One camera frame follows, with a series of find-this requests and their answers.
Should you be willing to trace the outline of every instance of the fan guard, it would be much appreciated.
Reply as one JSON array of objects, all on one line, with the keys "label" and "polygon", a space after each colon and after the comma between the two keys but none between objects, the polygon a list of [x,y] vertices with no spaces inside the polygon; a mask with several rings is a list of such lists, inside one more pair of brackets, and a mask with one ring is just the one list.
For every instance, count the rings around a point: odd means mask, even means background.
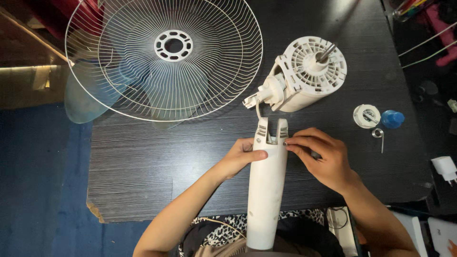
[{"label": "fan guard", "polygon": [[[244,0],[99,5],[80,2],[65,50],[78,83],[116,112],[155,122],[197,118],[233,101],[259,69],[262,36]],[[81,71],[97,85],[81,83]]]}]

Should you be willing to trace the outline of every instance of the black table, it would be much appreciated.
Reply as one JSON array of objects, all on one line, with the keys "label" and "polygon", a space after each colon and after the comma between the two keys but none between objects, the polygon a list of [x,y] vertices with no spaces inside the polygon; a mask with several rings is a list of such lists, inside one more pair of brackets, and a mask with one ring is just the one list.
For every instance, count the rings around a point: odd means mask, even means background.
[{"label": "black table", "polygon": [[[153,218],[220,160],[237,138],[253,137],[258,122],[255,110],[247,110],[241,102],[263,83],[275,57],[302,36],[337,41],[348,75],[337,92],[300,111],[272,112],[262,104],[263,116],[273,124],[271,131],[278,118],[286,118],[290,135],[314,126],[343,140],[351,167],[384,203],[426,197],[433,183],[430,165],[379,1],[252,0],[249,4],[262,30],[264,59],[253,83],[236,100],[168,131],[111,111],[94,122],[87,201],[98,208],[104,221]],[[381,112],[397,110],[406,117],[399,129],[383,128],[383,154],[381,140],[352,118],[360,104],[372,104]],[[224,182],[200,215],[246,212],[248,184],[249,166]],[[282,210],[343,204],[339,194],[319,183],[289,154]]]}]

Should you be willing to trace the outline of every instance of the blue carpet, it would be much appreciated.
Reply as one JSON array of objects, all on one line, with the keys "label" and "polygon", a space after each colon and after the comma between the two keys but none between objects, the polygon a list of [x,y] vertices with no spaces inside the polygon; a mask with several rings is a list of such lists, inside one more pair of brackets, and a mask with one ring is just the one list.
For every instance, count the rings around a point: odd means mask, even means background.
[{"label": "blue carpet", "polygon": [[92,123],[63,104],[0,112],[0,256],[131,256],[149,221],[101,224],[86,207]]}]

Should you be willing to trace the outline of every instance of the blue knob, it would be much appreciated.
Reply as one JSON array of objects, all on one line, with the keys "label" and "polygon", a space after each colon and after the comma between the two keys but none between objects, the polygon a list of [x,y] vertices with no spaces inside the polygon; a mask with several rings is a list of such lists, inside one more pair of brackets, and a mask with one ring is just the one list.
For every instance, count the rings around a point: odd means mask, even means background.
[{"label": "blue knob", "polygon": [[396,129],[400,127],[403,121],[404,115],[401,112],[388,110],[381,115],[381,122],[389,129]]}]

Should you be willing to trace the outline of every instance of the white power adapter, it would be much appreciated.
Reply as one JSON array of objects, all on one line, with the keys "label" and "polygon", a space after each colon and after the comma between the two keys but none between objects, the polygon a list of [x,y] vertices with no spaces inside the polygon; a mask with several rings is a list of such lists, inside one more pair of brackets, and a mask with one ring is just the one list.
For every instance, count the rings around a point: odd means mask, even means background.
[{"label": "white power adapter", "polygon": [[442,156],[435,159],[431,159],[436,172],[443,176],[449,185],[452,187],[452,180],[457,184],[457,167],[452,161],[450,156]]}]

